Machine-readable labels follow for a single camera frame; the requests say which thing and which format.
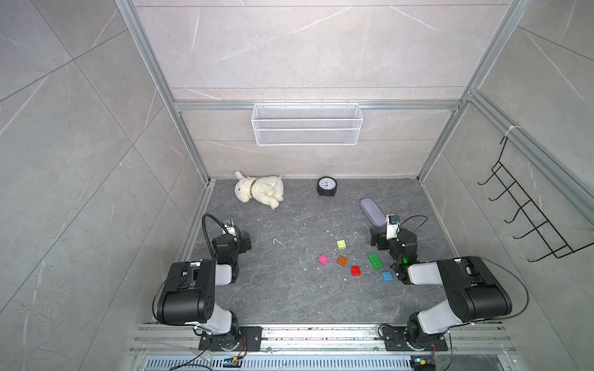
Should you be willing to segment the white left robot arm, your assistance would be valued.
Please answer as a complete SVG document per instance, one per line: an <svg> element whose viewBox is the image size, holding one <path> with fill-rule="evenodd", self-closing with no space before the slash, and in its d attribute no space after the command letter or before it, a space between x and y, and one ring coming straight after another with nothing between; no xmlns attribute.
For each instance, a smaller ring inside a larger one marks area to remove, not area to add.
<svg viewBox="0 0 594 371"><path fill-rule="evenodd" d="M219 349L246 353L238 317L216 304L215 291L237 281L239 255L252 248L249 235L232 220L220 221L210 213L201 223L210 257L171 265L153 298L153 318L165 326L191 326Z"/></svg>

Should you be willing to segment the orange lego brick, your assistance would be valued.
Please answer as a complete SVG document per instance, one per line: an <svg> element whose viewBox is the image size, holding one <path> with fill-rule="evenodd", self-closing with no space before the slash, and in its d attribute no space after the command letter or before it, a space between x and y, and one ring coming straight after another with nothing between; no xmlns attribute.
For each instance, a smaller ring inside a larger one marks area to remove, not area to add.
<svg viewBox="0 0 594 371"><path fill-rule="evenodd" d="M339 256L338 260L337 260L337 264L339 264L342 267L345 267L347 264L348 259L345 258L344 256Z"/></svg>

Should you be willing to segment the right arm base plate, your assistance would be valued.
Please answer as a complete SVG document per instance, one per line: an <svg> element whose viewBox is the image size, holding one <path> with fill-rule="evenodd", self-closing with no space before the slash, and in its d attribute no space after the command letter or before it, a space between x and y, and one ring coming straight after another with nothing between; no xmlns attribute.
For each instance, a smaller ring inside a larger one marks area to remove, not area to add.
<svg viewBox="0 0 594 371"><path fill-rule="evenodd" d="M442 352L449 349L443 334L427 335L421 330L407 329L405 326L382 324L378 326L377 334L388 352Z"/></svg>

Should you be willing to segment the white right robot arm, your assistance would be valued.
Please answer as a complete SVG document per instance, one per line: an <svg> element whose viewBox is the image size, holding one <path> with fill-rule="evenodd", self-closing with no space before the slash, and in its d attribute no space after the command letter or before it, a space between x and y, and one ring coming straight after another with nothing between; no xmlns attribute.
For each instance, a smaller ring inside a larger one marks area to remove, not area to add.
<svg viewBox="0 0 594 371"><path fill-rule="evenodd" d="M521 278L487 258L465 256L421 262L417 236L410 230L381 232L371 227L370 235L371 246L388 252L393 258L391 270L402 284L440 286L445 292L444 301L411 314L406 326L396 328L380 324L377 327L377 334L388 350L395 350L403 343L414 351L439 349L445 344L443 336L450 329L515 318L529 306L530 292ZM488 264L505 271L523 287L526 303L518 313L512 312L511 297Z"/></svg>

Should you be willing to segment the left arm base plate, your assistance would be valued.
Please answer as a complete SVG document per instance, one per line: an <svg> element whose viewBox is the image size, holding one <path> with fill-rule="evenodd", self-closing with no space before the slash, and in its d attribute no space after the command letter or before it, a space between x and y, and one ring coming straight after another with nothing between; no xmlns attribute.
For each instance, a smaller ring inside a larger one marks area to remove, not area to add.
<svg viewBox="0 0 594 371"><path fill-rule="evenodd" d="M261 349L263 328L240 326L223 335L200 336L199 350L214 352L258 352Z"/></svg>

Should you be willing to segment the pink lego brick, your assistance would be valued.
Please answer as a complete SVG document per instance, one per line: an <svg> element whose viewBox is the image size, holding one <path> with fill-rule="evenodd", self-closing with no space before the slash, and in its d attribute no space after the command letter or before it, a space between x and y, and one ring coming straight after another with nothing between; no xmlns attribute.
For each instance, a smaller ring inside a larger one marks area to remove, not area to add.
<svg viewBox="0 0 594 371"><path fill-rule="evenodd" d="M329 261L328 256L322 254L320 255L318 261L322 264L322 265L326 265L326 263Z"/></svg>

